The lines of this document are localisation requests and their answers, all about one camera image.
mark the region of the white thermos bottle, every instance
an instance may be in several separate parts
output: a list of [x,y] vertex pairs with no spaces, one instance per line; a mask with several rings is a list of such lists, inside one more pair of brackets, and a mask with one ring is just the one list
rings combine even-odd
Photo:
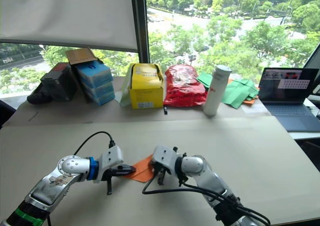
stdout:
[[224,96],[231,69],[224,65],[217,65],[212,74],[212,81],[208,95],[203,105],[203,112],[207,116],[215,116],[219,104]]

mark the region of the window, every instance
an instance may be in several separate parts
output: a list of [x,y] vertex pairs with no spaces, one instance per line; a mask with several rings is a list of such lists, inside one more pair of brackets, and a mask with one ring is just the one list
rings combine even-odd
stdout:
[[146,0],[151,62],[258,83],[264,67],[301,68],[320,39],[320,0]]
[[[28,44],[0,44],[0,100],[17,108],[39,85],[40,78],[58,62],[66,62],[65,51],[72,47]],[[130,62],[138,62],[137,53],[93,49],[93,53],[111,68],[114,76],[124,76]]]

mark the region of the laptop keyboard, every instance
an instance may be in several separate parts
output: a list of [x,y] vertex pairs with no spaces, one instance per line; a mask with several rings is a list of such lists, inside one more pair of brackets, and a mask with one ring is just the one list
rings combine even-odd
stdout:
[[275,116],[313,116],[303,105],[266,105],[266,107]]

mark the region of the laptop screen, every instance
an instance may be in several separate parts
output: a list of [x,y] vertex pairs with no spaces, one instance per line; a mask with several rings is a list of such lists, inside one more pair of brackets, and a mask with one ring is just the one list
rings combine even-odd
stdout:
[[270,102],[303,102],[310,94],[318,69],[265,68],[259,98]]

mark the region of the yellow box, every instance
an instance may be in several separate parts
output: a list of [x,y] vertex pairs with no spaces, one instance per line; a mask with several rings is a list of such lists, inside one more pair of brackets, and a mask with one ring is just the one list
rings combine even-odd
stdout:
[[164,77],[157,64],[132,65],[130,99],[133,109],[163,106]]

